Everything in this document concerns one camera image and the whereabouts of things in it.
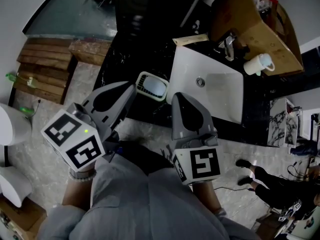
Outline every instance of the white cup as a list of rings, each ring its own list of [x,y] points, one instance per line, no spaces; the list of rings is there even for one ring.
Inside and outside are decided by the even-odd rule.
[[[274,71],[276,69],[275,64],[268,53],[262,53],[255,56],[251,60],[245,62],[243,64],[243,68],[249,76],[255,73],[260,73],[261,70]]]

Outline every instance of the sink drain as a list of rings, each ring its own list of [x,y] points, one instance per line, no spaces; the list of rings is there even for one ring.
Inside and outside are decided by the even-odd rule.
[[[198,77],[196,80],[195,80],[195,83],[197,86],[199,87],[204,87],[205,86],[205,80],[203,80],[201,77]]]

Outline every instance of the marble cabinet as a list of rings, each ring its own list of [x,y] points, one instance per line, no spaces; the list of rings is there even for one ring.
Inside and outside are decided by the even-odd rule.
[[[298,112],[287,98],[270,101],[268,146],[295,148],[298,133]]]

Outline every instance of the white toilet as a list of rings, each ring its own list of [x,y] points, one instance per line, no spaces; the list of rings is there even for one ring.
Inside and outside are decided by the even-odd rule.
[[[28,178],[13,166],[0,167],[0,186],[4,197],[16,207],[21,207],[23,200],[32,192]]]
[[[27,140],[31,123],[19,110],[0,103],[0,145],[10,146]]]

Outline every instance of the cardboard box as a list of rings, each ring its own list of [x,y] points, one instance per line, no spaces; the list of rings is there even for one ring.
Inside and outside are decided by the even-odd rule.
[[[212,4],[210,39],[217,42],[231,29],[236,29],[250,52],[245,59],[267,53],[275,64],[275,71],[264,70],[268,75],[296,74],[304,71],[299,44],[291,21],[278,3],[271,29],[261,18],[253,0],[215,0]]]
[[[27,197],[23,200],[22,206],[17,208],[2,195],[0,211],[10,219],[24,240],[36,239],[40,225],[47,217],[46,210]]]

